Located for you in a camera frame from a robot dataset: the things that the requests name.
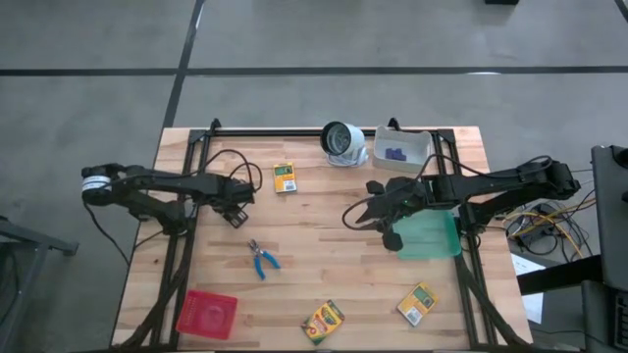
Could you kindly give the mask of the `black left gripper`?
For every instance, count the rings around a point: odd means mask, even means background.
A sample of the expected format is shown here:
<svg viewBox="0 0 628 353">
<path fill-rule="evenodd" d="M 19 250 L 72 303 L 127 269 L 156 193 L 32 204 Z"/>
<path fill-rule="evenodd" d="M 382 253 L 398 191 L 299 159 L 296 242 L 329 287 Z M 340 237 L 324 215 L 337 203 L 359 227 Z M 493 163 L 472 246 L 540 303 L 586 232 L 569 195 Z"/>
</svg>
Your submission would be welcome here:
<svg viewBox="0 0 628 353">
<path fill-rule="evenodd" d="M 201 191 L 195 197 L 195 203 L 210 206 L 232 227 L 241 227 L 248 220 L 243 207 L 254 203 L 254 186 L 240 179 L 216 174 L 205 174 L 199 178 Z"/>
</svg>

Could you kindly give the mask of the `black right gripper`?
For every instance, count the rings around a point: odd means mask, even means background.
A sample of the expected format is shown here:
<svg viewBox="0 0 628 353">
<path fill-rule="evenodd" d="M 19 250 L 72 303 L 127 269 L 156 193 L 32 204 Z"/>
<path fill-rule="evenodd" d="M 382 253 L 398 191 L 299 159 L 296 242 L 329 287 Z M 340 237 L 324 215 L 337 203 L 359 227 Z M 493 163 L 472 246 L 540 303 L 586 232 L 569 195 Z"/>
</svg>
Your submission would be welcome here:
<svg viewBox="0 0 628 353">
<path fill-rule="evenodd" d="M 366 209 L 355 221 L 363 224 L 360 230 L 374 230 L 382 234 L 384 247 L 398 252 L 403 243 L 398 233 L 393 230 L 397 221 L 413 214 L 434 209 L 434 199 L 428 193 L 428 185 L 410 177 L 393 177 L 386 185 L 370 180 L 366 183 L 367 192 L 371 195 Z"/>
</svg>

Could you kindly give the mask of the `translucent teal plastic tray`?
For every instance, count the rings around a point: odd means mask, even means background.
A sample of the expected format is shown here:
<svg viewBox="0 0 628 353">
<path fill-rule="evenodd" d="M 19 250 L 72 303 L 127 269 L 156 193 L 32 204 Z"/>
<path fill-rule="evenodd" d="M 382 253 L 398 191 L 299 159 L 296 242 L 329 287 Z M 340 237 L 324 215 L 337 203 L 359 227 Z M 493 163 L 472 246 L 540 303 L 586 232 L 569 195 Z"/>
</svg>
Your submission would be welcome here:
<svg viewBox="0 0 628 353">
<path fill-rule="evenodd" d="M 397 252 L 400 260 L 446 259 L 462 252 L 450 211 L 424 210 L 397 221 L 393 230 L 403 243 Z"/>
</svg>

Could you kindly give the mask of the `yellow Crayola crayon box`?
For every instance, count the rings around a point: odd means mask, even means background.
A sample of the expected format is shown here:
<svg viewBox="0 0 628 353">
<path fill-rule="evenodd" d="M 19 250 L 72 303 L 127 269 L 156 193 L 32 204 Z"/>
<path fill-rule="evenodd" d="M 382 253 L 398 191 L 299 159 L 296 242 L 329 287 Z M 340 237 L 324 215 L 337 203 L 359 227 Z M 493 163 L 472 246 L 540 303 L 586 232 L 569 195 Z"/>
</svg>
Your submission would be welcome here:
<svg viewBox="0 0 628 353">
<path fill-rule="evenodd" d="M 344 321 L 345 315 L 338 305 L 333 300 L 328 300 L 306 318 L 300 327 L 314 345 L 319 345 Z"/>
<path fill-rule="evenodd" d="M 417 283 L 397 304 L 396 310 L 417 327 L 439 302 L 438 295 L 424 281 Z"/>
<path fill-rule="evenodd" d="M 274 165 L 273 175 L 276 193 L 295 192 L 297 190 L 292 162 Z"/>
</svg>

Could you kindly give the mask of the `blue-handled metal pliers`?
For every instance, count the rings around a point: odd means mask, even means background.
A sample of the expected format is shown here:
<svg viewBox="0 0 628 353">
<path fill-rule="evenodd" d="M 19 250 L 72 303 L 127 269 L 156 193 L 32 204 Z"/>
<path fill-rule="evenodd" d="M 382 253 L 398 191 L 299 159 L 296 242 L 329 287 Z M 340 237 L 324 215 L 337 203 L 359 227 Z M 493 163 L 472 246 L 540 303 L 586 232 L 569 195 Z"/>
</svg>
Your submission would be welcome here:
<svg viewBox="0 0 628 353">
<path fill-rule="evenodd" d="M 255 239 L 250 239 L 247 242 L 251 253 L 253 254 L 254 267 L 257 275 L 264 280 L 266 275 L 263 270 L 262 260 L 267 260 L 275 269 L 279 269 L 281 267 L 280 263 L 276 260 L 276 258 L 271 255 L 268 251 L 262 249 L 259 243 Z"/>
</svg>

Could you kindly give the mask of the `white lamp with black rim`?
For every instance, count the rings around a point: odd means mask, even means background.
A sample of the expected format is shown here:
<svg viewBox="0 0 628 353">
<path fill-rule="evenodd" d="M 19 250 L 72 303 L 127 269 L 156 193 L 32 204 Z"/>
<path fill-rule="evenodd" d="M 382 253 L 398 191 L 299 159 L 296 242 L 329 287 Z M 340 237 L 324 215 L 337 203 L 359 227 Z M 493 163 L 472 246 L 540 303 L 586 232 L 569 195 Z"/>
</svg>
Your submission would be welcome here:
<svg viewBox="0 0 628 353">
<path fill-rule="evenodd" d="M 359 167 L 368 160 L 365 135 L 351 124 L 327 123 L 320 135 L 327 161 L 334 167 Z"/>
</svg>

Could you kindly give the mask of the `white plastic bin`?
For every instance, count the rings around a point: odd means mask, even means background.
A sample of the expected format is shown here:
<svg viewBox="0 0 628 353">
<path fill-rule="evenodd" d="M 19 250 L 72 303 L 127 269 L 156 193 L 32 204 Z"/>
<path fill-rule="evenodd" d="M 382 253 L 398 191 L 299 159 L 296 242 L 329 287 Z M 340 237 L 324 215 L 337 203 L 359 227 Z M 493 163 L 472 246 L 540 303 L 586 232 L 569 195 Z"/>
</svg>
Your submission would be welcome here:
<svg viewBox="0 0 628 353">
<path fill-rule="evenodd" d="M 394 159 L 386 158 L 386 150 L 394 150 Z M 397 152 L 407 156 L 405 162 L 395 158 Z M 378 126 L 373 142 L 373 166 L 403 173 L 418 173 L 432 152 L 432 135 L 427 131 L 405 132 Z"/>
</svg>

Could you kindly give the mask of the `red plastic basket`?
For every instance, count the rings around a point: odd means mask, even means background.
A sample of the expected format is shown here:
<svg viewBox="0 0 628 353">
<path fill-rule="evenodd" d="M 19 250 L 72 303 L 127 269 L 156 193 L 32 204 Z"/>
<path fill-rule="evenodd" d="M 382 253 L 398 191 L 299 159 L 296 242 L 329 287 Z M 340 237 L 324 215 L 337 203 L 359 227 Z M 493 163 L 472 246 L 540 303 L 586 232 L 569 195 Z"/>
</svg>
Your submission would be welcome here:
<svg viewBox="0 0 628 353">
<path fill-rule="evenodd" d="M 238 299 L 201 290 L 189 290 L 184 298 L 176 331 L 227 340 L 234 325 Z"/>
</svg>

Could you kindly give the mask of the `white paper sheet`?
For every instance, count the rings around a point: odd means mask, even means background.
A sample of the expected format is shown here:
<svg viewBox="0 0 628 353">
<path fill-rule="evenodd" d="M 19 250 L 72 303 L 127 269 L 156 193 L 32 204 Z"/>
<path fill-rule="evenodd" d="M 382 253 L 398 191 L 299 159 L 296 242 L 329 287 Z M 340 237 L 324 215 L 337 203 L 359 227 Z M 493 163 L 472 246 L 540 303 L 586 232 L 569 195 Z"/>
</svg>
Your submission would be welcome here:
<svg viewBox="0 0 628 353">
<path fill-rule="evenodd" d="M 511 255 L 511 259 L 515 273 L 518 276 L 545 269 L 544 266 L 515 254 Z M 543 320 L 544 294 L 536 293 L 523 295 L 522 300 L 527 319 L 540 325 Z"/>
</svg>

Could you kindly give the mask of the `black floor bar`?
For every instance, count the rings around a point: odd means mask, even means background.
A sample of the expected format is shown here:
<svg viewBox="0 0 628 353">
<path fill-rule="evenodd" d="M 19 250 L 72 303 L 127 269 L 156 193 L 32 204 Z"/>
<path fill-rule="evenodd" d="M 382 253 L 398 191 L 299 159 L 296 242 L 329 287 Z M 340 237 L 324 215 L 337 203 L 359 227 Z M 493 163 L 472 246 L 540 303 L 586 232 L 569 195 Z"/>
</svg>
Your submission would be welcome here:
<svg viewBox="0 0 628 353">
<path fill-rule="evenodd" d="M 602 256 L 596 255 L 572 263 L 518 275 L 522 295 L 577 286 L 585 280 L 602 281 Z"/>
</svg>

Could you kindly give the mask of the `grey metal stand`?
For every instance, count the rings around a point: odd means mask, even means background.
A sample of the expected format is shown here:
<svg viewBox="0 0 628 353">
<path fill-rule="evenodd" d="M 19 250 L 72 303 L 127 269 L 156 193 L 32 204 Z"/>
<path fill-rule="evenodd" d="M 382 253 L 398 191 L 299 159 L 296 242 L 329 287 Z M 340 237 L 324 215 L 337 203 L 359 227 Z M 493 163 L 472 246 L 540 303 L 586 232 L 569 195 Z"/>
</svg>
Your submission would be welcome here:
<svg viewBox="0 0 628 353">
<path fill-rule="evenodd" d="M 26 306 L 35 282 L 42 271 L 49 250 L 60 251 L 64 256 L 75 256 L 79 244 L 62 240 L 27 227 L 18 226 L 0 216 L 0 236 L 9 239 L 3 242 L 8 258 L 16 260 L 16 250 L 23 247 L 30 250 L 32 259 L 26 269 L 20 272 L 15 268 L 15 294 L 11 298 L 7 311 L 0 316 L 0 353 L 9 353 L 18 329 L 26 313 Z"/>
</svg>

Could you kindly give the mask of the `black equipment cabinet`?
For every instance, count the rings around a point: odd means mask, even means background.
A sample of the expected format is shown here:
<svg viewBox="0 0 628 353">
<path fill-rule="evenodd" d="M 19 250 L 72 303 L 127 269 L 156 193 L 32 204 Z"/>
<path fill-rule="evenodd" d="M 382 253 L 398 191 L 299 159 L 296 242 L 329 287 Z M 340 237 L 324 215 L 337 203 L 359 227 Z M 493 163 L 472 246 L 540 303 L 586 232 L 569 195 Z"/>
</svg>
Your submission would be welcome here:
<svg viewBox="0 0 628 353">
<path fill-rule="evenodd" d="M 582 283 L 587 353 L 628 353 L 628 148 L 592 149 L 600 253 Z"/>
</svg>

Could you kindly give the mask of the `black aluminium table frame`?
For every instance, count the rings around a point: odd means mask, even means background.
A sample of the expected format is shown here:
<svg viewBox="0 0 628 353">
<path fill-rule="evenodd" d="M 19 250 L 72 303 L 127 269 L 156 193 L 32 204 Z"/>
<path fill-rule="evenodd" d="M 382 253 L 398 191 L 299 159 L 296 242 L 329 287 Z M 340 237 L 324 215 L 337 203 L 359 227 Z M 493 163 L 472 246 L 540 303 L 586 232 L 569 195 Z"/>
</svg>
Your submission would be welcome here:
<svg viewBox="0 0 628 353">
<path fill-rule="evenodd" d="M 156 302 L 168 251 L 185 248 L 191 251 L 187 289 L 238 299 L 231 335 L 221 340 L 177 332 L 181 298 L 175 297 L 161 327 L 145 340 L 151 350 L 309 351 L 313 344 L 300 325 L 328 300 L 340 307 L 345 321 L 319 345 L 324 353 L 457 350 L 496 339 L 477 301 L 459 289 L 454 260 L 403 261 L 383 247 L 377 233 L 343 225 L 342 216 L 359 215 L 357 207 L 349 214 L 344 211 L 365 196 L 366 183 L 387 180 L 388 171 L 371 165 L 330 166 L 315 127 L 168 128 L 154 166 L 177 172 L 185 162 L 203 157 L 211 158 L 215 173 L 234 172 L 242 159 L 261 168 L 263 185 L 246 207 L 248 220 L 234 228 L 202 208 L 192 240 L 162 236 L 155 223 L 143 224 L 114 345 L 131 337 Z M 294 164 L 297 190 L 276 193 L 273 166 L 287 162 Z M 264 280 L 256 273 L 250 239 L 281 265 L 275 269 L 263 259 Z M 422 281 L 439 302 L 413 327 L 396 306 Z"/>
</svg>

